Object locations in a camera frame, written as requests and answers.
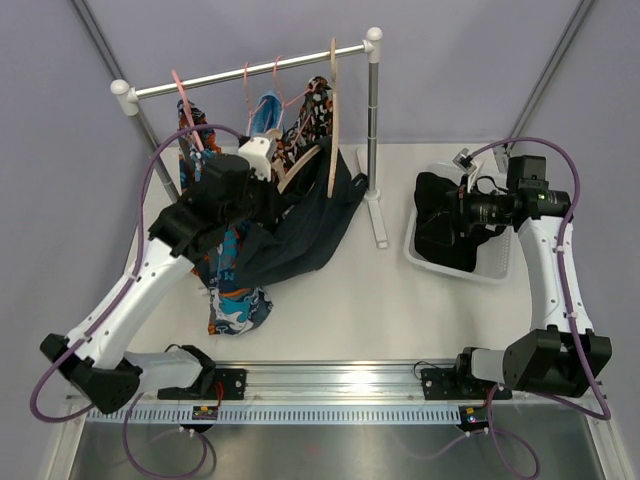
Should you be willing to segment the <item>beige hanger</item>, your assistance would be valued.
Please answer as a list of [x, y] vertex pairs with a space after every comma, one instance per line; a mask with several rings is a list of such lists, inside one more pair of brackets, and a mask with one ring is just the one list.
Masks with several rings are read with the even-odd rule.
[[264, 135], [272, 140], [275, 148], [270, 158], [272, 181], [283, 194], [302, 169], [321, 152], [317, 142], [319, 136], [306, 127], [292, 127], [286, 132], [270, 128]]
[[337, 61], [337, 40], [331, 39], [330, 43], [330, 68], [332, 81], [332, 134], [331, 134], [331, 151], [330, 163], [328, 171], [327, 197], [332, 198], [335, 190], [337, 161], [339, 153], [339, 134], [340, 134], [340, 114], [339, 114], [339, 89], [338, 89], [338, 61]]

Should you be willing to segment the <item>dark navy shorts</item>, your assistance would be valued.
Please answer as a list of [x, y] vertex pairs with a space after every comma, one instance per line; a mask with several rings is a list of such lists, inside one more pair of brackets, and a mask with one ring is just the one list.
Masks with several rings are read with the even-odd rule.
[[327, 196], [332, 138], [315, 142], [319, 151], [284, 192], [291, 209], [272, 228], [251, 223], [235, 260], [241, 288], [266, 287], [323, 268], [335, 253], [363, 200], [367, 176], [353, 176], [337, 157], [334, 191]]

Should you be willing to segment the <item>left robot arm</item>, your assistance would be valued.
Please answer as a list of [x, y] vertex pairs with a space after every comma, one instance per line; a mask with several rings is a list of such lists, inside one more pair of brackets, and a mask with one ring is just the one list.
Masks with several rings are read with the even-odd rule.
[[271, 165], [248, 153], [221, 154], [201, 178], [164, 208], [149, 229], [133, 267], [103, 302], [66, 335], [49, 334], [40, 345], [59, 372], [103, 414], [137, 395], [178, 389], [195, 399], [215, 385], [215, 362], [191, 345], [135, 354], [128, 347], [174, 284], [222, 243], [236, 224], [268, 218], [279, 193]]

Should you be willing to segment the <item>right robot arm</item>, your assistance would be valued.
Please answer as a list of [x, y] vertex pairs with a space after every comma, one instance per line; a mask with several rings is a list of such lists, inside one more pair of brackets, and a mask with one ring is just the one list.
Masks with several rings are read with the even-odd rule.
[[414, 248], [429, 262], [472, 270], [479, 247], [512, 229], [528, 271], [529, 332], [504, 350], [465, 348], [452, 374], [456, 391], [474, 397], [501, 383], [543, 396], [581, 397], [610, 360], [612, 344], [595, 334], [580, 298], [572, 201], [567, 192], [550, 189], [545, 157], [510, 158], [505, 189], [490, 193], [468, 174], [453, 182], [421, 172], [414, 204]]

